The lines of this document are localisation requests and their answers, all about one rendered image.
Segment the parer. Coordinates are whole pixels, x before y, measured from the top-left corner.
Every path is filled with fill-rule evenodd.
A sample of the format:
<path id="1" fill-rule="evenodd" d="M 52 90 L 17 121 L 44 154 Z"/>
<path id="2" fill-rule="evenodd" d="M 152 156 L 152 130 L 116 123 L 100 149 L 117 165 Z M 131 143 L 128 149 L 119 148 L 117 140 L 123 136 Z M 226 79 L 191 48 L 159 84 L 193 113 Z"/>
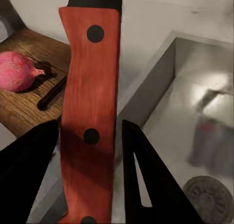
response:
<path id="1" fill-rule="evenodd" d="M 71 47 L 60 132 L 68 211 L 58 224 L 111 224 L 122 0 L 58 9 Z"/>

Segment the cutting board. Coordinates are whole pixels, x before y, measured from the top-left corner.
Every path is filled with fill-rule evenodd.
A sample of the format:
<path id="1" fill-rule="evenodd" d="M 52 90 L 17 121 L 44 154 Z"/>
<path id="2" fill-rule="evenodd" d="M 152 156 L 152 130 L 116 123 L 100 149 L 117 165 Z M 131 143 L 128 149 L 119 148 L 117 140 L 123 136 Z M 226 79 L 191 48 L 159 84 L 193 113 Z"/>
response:
<path id="1" fill-rule="evenodd" d="M 19 91 L 0 89 L 0 123 L 20 138 L 35 126 L 56 120 L 61 126 L 64 95 L 47 111 L 45 106 L 66 86 L 71 47 L 28 28 L 22 28 L 0 43 L 0 53 L 21 53 L 43 70 L 31 85 Z"/>

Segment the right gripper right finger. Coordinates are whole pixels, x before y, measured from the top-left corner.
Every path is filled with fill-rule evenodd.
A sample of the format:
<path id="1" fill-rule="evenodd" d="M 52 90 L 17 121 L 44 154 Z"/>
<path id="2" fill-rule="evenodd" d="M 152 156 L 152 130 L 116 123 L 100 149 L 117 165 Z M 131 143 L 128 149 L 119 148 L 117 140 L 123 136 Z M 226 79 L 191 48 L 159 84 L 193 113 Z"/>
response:
<path id="1" fill-rule="evenodd" d="M 126 224 L 205 224 L 141 128 L 122 121 Z M 141 204 L 134 152 L 153 207 Z"/>

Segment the vidalia onion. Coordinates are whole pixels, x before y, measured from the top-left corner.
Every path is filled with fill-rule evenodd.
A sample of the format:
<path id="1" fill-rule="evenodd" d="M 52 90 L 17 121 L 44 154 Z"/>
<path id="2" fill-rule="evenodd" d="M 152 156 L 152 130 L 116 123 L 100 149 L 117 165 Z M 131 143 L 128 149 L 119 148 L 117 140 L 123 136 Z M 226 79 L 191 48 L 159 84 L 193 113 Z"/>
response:
<path id="1" fill-rule="evenodd" d="M 28 88 L 43 70 L 34 68 L 29 59 L 17 52 L 0 53 L 0 89 L 19 91 Z"/>

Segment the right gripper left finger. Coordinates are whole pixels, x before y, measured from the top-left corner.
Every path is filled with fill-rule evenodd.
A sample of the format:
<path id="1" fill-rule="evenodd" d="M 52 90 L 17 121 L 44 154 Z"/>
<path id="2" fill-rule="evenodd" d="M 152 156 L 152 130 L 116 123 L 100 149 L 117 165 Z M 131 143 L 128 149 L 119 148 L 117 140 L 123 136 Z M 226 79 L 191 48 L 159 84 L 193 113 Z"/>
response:
<path id="1" fill-rule="evenodd" d="M 26 224 L 58 139 L 52 120 L 0 151 L 0 224 Z"/>

